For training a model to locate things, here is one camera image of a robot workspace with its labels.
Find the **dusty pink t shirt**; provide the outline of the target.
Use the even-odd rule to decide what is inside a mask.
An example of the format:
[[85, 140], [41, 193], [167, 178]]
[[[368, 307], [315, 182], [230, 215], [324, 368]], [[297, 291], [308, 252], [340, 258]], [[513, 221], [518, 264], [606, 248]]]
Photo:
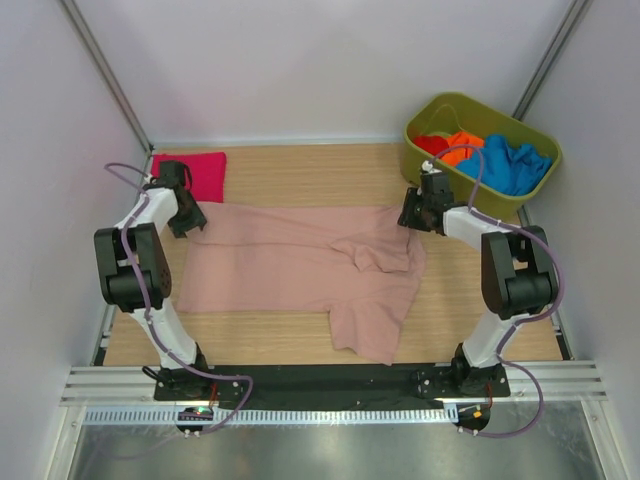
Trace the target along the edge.
[[177, 301], [191, 314], [325, 312], [332, 345], [393, 364], [426, 253], [400, 208], [201, 203]]

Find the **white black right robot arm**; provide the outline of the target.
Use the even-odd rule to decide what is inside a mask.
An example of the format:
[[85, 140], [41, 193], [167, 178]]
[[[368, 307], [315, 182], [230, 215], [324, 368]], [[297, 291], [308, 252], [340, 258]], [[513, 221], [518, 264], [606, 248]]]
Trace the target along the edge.
[[407, 190], [398, 224], [461, 240], [480, 252], [481, 293], [487, 311], [458, 345], [451, 364], [416, 372], [425, 397], [480, 397], [504, 375], [503, 351], [520, 327], [559, 297], [560, 285], [544, 230], [517, 227], [457, 202], [448, 175], [424, 170]]

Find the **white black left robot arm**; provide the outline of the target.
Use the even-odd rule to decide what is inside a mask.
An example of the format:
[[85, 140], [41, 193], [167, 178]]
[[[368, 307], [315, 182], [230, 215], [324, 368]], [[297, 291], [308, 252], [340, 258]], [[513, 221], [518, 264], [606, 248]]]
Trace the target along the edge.
[[171, 302], [172, 276], [160, 234], [177, 239], [207, 220], [191, 193], [189, 167], [170, 160], [136, 185], [139, 199], [125, 218], [94, 234], [101, 292], [109, 305], [143, 329], [160, 358], [160, 367], [142, 371], [155, 381], [159, 401], [202, 400], [213, 381], [197, 342], [186, 333]]

